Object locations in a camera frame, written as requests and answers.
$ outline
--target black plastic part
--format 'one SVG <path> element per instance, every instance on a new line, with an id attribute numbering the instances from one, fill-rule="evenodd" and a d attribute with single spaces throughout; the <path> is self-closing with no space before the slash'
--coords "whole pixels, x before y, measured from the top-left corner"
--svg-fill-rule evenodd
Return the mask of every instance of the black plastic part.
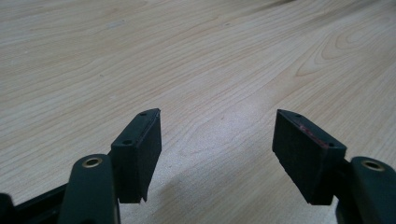
<path id="1" fill-rule="evenodd" d="M 108 155 L 120 203 L 147 200 L 149 183 L 161 151 L 160 109 L 138 114 L 111 144 Z"/>
<path id="2" fill-rule="evenodd" d="M 350 210 L 343 202 L 338 202 L 335 209 L 338 224 L 360 224 L 363 223 L 359 212 Z"/>
<path id="3" fill-rule="evenodd" d="M 328 176 L 344 161 L 346 146 L 304 116 L 277 110 L 273 151 L 308 203 L 332 203 Z"/>
<path id="4" fill-rule="evenodd" d="M 20 223 L 54 223 L 58 219 L 66 185 L 16 206 Z"/>
<path id="5" fill-rule="evenodd" d="M 15 207 L 12 205 L 12 208 L 9 196 L 6 206 L 7 195 L 0 194 L 0 209 L 7 210 L 0 214 L 0 223 L 56 223 L 65 188 L 66 185 L 62 185 Z"/>
<path id="6" fill-rule="evenodd" d="M 0 223 L 16 223 L 16 211 L 11 197 L 0 193 Z"/>
<path id="7" fill-rule="evenodd" d="M 58 223 L 120 223 L 111 161 L 107 155 L 94 154 L 75 163 Z"/>
<path id="8" fill-rule="evenodd" d="M 384 162 L 355 157 L 349 178 L 363 223 L 396 223 L 396 173 Z"/>

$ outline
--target wooden table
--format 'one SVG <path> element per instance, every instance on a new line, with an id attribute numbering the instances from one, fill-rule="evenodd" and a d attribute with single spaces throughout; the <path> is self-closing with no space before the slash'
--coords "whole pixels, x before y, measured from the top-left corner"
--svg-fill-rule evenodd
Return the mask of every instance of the wooden table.
<path id="1" fill-rule="evenodd" d="M 391 0 L 2 0 L 0 190 L 22 203 L 162 110 L 148 201 L 122 223 L 335 223 L 272 152 L 278 108 L 396 167 Z"/>

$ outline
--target screw hole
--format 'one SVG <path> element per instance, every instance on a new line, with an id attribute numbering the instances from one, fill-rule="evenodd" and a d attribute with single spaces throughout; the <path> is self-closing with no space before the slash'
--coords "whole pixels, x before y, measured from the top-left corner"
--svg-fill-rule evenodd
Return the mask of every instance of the screw hole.
<path id="1" fill-rule="evenodd" d="M 82 163 L 82 166 L 85 167 L 85 168 L 92 168 L 92 167 L 95 167 L 95 166 L 99 165 L 100 163 L 102 163 L 102 159 L 100 159 L 100 158 L 90 158 L 90 159 L 85 160 Z"/>
<path id="2" fill-rule="evenodd" d="M 122 142 L 124 145 L 131 145 L 132 141 L 131 140 L 125 140 Z"/>
<path id="3" fill-rule="evenodd" d="M 370 170 L 374 170 L 378 172 L 385 171 L 385 168 L 381 164 L 375 161 L 362 161 L 361 164 Z"/>

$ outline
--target wood grain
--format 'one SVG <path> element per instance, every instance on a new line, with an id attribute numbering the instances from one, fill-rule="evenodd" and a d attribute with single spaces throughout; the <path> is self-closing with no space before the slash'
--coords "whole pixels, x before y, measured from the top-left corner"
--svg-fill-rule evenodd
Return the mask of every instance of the wood grain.
<path id="1" fill-rule="evenodd" d="M 122 223 L 335 223 L 271 150 L 278 108 L 396 167 L 391 0 L 3 0 L 0 190 L 22 203 L 162 110 L 148 202 Z"/>

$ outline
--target red mark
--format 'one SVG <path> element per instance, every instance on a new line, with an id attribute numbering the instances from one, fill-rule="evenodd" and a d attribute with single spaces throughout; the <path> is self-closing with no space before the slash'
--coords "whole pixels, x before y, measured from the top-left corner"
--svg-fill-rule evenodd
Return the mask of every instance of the red mark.
<path id="1" fill-rule="evenodd" d="M 307 129 L 303 124 L 300 125 L 300 130 L 308 134 L 312 139 L 314 139 L 315 142 L 317 142 L 321 147 L 324 147 L 326 149 L 329 148 L 329 145 L 322 140 L 320 140 L 318 137 L 316 137 L 309 129 Z"/>

